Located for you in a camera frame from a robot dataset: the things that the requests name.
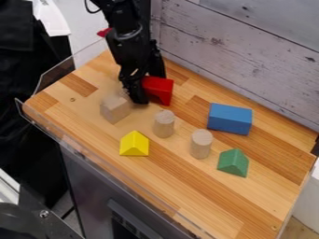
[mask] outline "toy block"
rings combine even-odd
[[[167,138],[173,134],[175,115],[171,110],[161,110],[155,115],[153,133],[159,138]]]
[[[130,115],[131,109],[131,102],[120,95],[108,96],[102,100],[100,105],[101,115],[112,124]]]
[[[212,103],[207,128],[248,135],[252,122],[253,111],[251,109]]]
[[[247,177],[248,159],[238,149],[231,149],[219,155],[217,169],[232,175]]]
[[[213,142],[213,136],[209,131],[206,130],[196,130],[191,135],[190,142],[190,155],[195,159],[207,158]]]
[[[132,131],[120,140],[119,155],[147,156],[148,148],[148,138],[137,131]]]
[[[170,105],[173,94],[173,80],[160,77],[144,77],[142,86],[147,94],[159,97],[163,105]]]

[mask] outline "red block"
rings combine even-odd
[[[106,28],[106,29],[98,32],[97,35],[100,37],[105,37],[111,30],[112,30],[112,28]]]
[[[159,97],[163,105],[170,105],[173,94],[173,80],[160,77],[144,77],[142,86],[147,94]]]

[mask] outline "black cable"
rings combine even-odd
[[[89,5],[88,5],[88,0],[84,0],[84,5],[85,5],[85,9],[90,13],[90,14],[95,14],[98,13],[99,11],[101,11],[101,9],[97,9],[95,11],[92,11],[89,9]]]

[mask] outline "person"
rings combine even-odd
[[[51,207],[66,191],[59,147],[20,116],[15,98],[27,100],[41,74],[71,50],[67,36],[48,36],[32,7],[0,1],[0,167]]]

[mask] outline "white painted wood panel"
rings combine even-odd
[[[200,0],[199,4],[319,50],[318,0]]]
[[[167,57],[319,132],[318,53],[186,0],[161,16]]]

